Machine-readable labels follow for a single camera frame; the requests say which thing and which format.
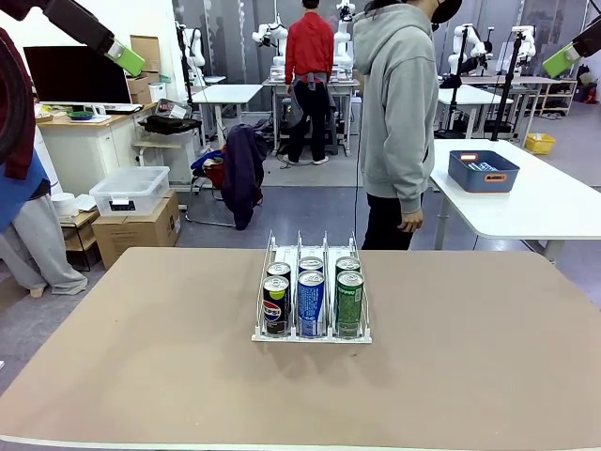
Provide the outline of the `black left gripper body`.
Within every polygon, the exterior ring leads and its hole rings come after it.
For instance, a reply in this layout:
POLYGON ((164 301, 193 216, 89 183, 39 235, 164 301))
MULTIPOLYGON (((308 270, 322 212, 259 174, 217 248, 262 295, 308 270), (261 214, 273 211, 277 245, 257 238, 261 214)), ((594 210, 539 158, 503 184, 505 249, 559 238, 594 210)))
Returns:
POLYGON ((1 11, 19 22, 32 8, 38 8, 58 29, 80 43, 87 43, 84 25, 89 19, 85 8, 71 0, 1 0, 1 11))

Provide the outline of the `person's right hand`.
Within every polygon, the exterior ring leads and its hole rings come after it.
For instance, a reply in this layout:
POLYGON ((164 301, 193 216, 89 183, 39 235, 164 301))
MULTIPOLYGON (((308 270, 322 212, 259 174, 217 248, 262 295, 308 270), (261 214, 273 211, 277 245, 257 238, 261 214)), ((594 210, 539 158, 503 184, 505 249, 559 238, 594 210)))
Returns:
POLYGON ((402 223, 398 227, 405 233, 414 233, 419 230, 424 223, 424 213, 422 210, 417 210, 412 213, 402 214, 402 223))

